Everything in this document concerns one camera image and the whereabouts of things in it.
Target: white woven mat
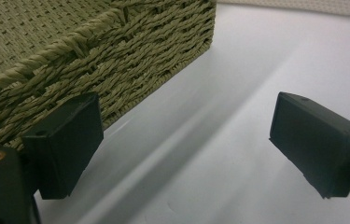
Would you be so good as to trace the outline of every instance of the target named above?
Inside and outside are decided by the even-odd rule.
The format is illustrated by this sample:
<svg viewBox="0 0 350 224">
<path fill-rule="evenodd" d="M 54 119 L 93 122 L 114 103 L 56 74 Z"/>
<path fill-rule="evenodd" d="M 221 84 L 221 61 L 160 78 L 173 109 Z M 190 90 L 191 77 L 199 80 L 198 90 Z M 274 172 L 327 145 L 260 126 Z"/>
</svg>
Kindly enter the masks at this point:
<svg viewBox="0 0 350 224">
<path fill-rule="evenodd" d="M 264 7 L 287 7 L 350 16 L 350 0 L 217 0 Z"/>
</svg>

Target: woven basket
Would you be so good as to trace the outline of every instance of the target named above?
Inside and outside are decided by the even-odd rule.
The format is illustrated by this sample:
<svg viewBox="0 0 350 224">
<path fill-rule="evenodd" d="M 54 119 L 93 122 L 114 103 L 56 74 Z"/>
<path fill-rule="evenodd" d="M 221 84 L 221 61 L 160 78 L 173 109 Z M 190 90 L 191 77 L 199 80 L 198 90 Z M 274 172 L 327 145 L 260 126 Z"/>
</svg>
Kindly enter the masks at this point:
<svg viewBox="0 0 350 224">
<path fill-rule="evenodd" d="M 105 128 L 205 52 L 214 0 L 0 1 L 0 146 L 99 93 Z"/>
</svg>

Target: white table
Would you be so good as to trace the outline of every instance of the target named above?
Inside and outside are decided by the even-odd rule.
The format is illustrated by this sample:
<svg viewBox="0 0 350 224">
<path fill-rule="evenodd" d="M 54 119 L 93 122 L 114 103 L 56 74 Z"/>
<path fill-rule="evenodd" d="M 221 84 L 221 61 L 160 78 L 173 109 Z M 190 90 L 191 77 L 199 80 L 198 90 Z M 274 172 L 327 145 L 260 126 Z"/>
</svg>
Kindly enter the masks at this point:
<svg viewBox="0 0 350 224">
<path fill-rule="evenodd" d="M 350 119 L 350 18 L 218 5 L 212 48 L 105 131 L 43 223 L 350 223 L 268 140 L 277 93 Z"/>
</svg>

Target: woven texture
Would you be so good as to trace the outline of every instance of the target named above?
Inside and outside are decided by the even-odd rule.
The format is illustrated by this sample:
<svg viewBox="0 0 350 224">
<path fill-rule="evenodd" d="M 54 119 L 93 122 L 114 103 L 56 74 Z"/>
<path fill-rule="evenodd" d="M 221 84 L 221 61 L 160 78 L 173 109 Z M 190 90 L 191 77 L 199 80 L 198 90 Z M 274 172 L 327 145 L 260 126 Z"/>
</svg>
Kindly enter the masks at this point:
<svg viewBox="0 0 350 224">
<path fill-rule="evenodd" d="M 350 0 L 218 0 L 263 7 L 286 7 L 350 16 Z"/>
<path fill-rule="evenodd" d="M 0 1 L 0 146 L 99 93 L 108 127 L 205 52 L 216 1 Z"/>
</svg>

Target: green woven basket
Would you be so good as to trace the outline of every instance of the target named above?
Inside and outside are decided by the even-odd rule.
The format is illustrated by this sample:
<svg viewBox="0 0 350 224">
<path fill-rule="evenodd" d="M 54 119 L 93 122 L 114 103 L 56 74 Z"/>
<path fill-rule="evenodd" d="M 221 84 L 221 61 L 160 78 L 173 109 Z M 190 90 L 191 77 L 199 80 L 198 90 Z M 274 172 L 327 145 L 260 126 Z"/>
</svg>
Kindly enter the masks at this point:
<svg viewBox="0 0 350 224">
<path fill-rule="evenodd" d="M 96 91 L 105 128 L 205 52 L 214 0 L 0 1 L 0 146 Z"/>
</svg>

